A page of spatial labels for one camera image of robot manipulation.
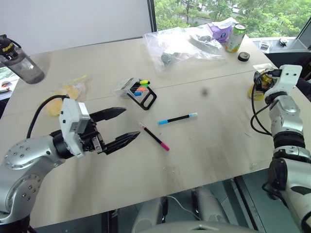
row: gray water bottle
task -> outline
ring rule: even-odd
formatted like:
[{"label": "gray water bottle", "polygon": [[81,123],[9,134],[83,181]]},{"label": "gray water bottle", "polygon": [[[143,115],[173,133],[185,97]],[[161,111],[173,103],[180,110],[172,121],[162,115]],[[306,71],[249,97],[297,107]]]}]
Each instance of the gray water bottle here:
[{"label": "gray water bottle", "polygon": [[14,40],[0,35],[0,62],[26,83],[35,84],[44,79],[43,71],[31,60]]}]

